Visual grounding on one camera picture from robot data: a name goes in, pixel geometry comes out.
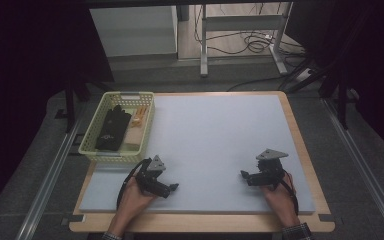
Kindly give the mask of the dark curtain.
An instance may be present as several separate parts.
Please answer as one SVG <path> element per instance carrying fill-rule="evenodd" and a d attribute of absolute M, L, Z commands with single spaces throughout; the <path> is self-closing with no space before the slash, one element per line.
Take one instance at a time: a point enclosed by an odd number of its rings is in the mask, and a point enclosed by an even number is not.
<path fill-rule="evenodd" d="M 355 90 L 357 110 L 384 140 L 384 0 L 296 0 L 286 35 L 330 69 L 319 94 L 340 83 Z"/>
<path fill-rule="evenodd" d="M 86 0 L 0 0 L 0 193 L 45 116 L 48 99 L 111 79 Z"/>

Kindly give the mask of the cream glove with bear charm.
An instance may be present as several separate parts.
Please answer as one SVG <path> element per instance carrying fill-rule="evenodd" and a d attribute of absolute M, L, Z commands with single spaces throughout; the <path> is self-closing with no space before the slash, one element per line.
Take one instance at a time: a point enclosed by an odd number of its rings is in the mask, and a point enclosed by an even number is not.
<path fill-rule="evenodd" d="M 123 149 L 126 151 L 137 151 L 141 145 L 146 117 L 148 114 L 147 106 L 140 106 L 135 111 L 123 141 Z"/>

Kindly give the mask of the white metal desk frame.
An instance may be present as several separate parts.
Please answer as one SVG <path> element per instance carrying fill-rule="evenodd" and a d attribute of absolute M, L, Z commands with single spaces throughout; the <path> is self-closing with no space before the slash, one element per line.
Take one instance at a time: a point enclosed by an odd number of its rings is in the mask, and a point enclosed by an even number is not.
<path fill-rule="evenodd" d="M 286 23 L 289 18 L 292 3 L 287 2 L 281 14 L 276 15 L 254 15 L 254 16 L 214 16 L 208 17 L 207 6 L 202 5 L 201 23 L 201 50 L 200 50 L 200 75 L 208 76 L 208 53 L 206 34 L 217 31 L 249 31 L 249 30 L 275 30 L 277 35 L 272 44 L 269 45 L 272 58 L 280 75 L 286 75 L 286 66 L 280 57 L 279 46 L 282 40 Z"/>

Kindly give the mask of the person's right hand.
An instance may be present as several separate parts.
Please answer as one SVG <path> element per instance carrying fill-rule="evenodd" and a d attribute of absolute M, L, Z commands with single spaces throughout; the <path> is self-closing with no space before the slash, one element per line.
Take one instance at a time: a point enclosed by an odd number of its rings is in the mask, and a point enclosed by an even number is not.
<path fill-rule="evenodd" d="M 278 217 L 283 227 L 292 227 L 300 224 L 300 220 L 295 213 L 294 201 L 288 190 L 281 184 L 275 190 L 268 186 L 261 186 L 264 198 L 268 206 Z"/>

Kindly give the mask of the aluminium rail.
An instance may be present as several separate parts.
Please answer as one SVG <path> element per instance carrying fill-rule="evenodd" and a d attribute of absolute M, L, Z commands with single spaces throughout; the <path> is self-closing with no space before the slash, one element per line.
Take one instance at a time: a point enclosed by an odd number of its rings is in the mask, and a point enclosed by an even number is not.
<path fill-rule="evenodd" d="M 352 135 L 346 130 L 337 118 L 337 110 L 328 100 L 322 99 L 321 103 L 326 108 L 328 115 L 336 129 L 341 141 L 343 142 L 346 150 L 348 151 L 354 165 L 356 166 L 359 174 L 362 177 L 367 189 L 370 192 L 374 202 L 376 203 L 381 215 L 384 218 L 384 191 L 377 181 L 375 175 L 366 162 L 360 149 L 355 143 Z"/>
<path fill-rule="evenodd" d="M 83 121 L 84 110 L 79 112 L 78 119 L 74 122 L 71 130 L 65 134 L 62 143 L 59 145 L 59 149 L 53 158 L 50 168 L 48 169 L 44 180 L 30 206 L 29 211 L 24 218 L 24 221 L 15 237 L 15 240 L 32 240 L 36 229 L 39 225 L 40 219 L 44 213 L 44 210 L 48 204 L 50 196 L 56 185 L 58 177 L 65 164 L 69 150 L 74 142 L 79 127 Z"/>

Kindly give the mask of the white cabinet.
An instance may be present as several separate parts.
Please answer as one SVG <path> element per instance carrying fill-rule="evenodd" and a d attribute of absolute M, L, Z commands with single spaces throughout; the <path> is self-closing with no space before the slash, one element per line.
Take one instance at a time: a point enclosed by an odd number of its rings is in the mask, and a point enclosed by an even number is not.
<path fill-rule="evenodd" d="M 177 52 L 175 6 L 90 10 L 107 57 Z"/>

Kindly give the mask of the wooden table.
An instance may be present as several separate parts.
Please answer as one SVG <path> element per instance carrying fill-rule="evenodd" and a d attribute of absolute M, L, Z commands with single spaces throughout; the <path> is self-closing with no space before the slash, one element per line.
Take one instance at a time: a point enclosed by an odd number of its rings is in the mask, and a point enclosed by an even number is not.
<path fill-rule="evenodd" d="M 279 91 L 158 94 L 158 96 L 224 96 L 224 95 L 270 95 L 279 96 L 285 112 L 295 147 L 300 158 L 307 184 L 311 191 L 315 210 L 302 213 L 299 218 L 314 232 L 331 232 L 335 228 L 330 209 L 326 203 L 317 175 L 302 139 L 287 96 Z M 279 230 L 280 223 L 272 211 L 264 213 L 153 213 L 147 209 L 129 225 L 133 233 L 263 233 Z"/>

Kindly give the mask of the person's left hand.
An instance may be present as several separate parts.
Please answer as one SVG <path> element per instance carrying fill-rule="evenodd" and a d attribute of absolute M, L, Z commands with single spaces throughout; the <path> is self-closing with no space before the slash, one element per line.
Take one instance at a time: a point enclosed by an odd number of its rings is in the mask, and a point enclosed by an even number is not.
<path fill-rule="evenodd" d="M 140 190 L 136 178 L 131 178 L 126 185 L 115 215 L 116 225 L 120 228 L 125 228 L 132 219 L 139 215 L 155 199 L 155 195 L 144 194 Z"/>

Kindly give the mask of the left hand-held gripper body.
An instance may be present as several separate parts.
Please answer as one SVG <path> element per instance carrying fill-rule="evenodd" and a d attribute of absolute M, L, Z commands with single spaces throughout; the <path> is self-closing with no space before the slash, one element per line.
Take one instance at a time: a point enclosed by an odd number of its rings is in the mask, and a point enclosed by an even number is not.
<path fill-rule="evenodd" d="M 158 155 L 154 158 L 144 159 L 135 176 L 140 190 L 161 197 L 161 192 L 168 190 L 168 186 L 159 182 L 157 178 L 165 170 L 166 167 Z"/>

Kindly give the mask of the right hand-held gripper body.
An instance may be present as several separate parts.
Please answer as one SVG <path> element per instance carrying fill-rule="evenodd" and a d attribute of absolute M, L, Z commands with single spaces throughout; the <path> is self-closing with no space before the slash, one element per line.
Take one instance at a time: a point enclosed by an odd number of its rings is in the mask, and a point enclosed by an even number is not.
<path fill-rule="evenodd" d="M 254 174 L 253 178 L 260 178 L 264 182 L 262 186 L 272 186 L 276 188 L 284 177 L 284 169 L 280 159 L 287 157 L 287 153 L 266 149 L 259 154 L 258 160 L 259 173 Z"/>

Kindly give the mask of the yellow-green plastic basket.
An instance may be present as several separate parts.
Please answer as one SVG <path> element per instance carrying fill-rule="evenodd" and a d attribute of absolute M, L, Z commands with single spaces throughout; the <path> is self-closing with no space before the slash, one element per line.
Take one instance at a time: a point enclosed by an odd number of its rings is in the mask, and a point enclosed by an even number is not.
<path fill-rule="evenodd" d="M 95 148 L 97 137 L 102 129 L 107 111 L 120 105 L 131 119 L 140 106 L 148 107 L 148 114 L 145 122 L 144 135 L 141 145 L 137 151 L 126 151 L 121 147 L 117 151 L 98 150 Z M 106 92 L 98 104 L 87 131 L 82 139 L 79 153 L 91 161 L 107 163 L 137 163 L 145 157 L 148 145 L 150 130 L 153 124 L 155 112 L 154 94 L 152 92 Z"/>

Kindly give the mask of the black glove with small logo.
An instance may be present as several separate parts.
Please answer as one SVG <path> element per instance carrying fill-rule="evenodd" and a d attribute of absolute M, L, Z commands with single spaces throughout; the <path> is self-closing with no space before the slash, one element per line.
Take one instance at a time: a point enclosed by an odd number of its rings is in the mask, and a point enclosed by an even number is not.
<path fill-rule="evenodd" d="M 121 147 L 130 119 L 131 114 L 127 113 L 120 105 L 108 110 L 95 148 L 117 151 Z"/>

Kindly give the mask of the white power strip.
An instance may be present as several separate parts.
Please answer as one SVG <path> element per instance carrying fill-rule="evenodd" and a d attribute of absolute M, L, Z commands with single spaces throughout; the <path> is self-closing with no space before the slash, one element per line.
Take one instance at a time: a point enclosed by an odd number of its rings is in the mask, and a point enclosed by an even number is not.
<path fill-rule="evenodd" d="M 301 73 L 298 74 L 298 76 L 296 77 L 296 80 L 298 82 L 302 82 L 307 78 L 309 78 L 312 74 L 313 74 L 313 70 L 310 68 L 306 68 Z"/>

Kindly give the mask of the black metal stand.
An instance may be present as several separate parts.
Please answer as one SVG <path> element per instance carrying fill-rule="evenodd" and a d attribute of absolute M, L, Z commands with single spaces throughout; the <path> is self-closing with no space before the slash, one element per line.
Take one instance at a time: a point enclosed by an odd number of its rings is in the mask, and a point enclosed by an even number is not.
<path fill-rule="evenodd" d="M 59 109 L 55 115 L 56 119 L 67 120 L 66 132 L 69 133 L 75 124 L 75 106 L 74 106 L 74 97 L 80 102 L 87 102 L 91 98 L 91 92 L 89 91 L 87 84 L 90 83 L 95 87 L 103 90 L 104 92 L 113 91 L 113 88 L 110 86 L 92 80 L 69 80 L 66 83 L 64 93 L 65 93 L 65 109 Z"/>
<path fill-rule="evenodd" d="M 336 118 L 340 125 L 347 130 L 347 104 L 352 103 L 352 100 L 348 98 L 347 75 L 345 67 L 339 60 L 333 61 L 326 67 L 316 71 L 297 84 L 291 87 L 286 87 L 284 92 L 295 93 L 320 79 L 323 79 L 322 85 L 318 90 L 318 94 L 321 98 L 330 98 L 334 91 L 337 91 Z"/>

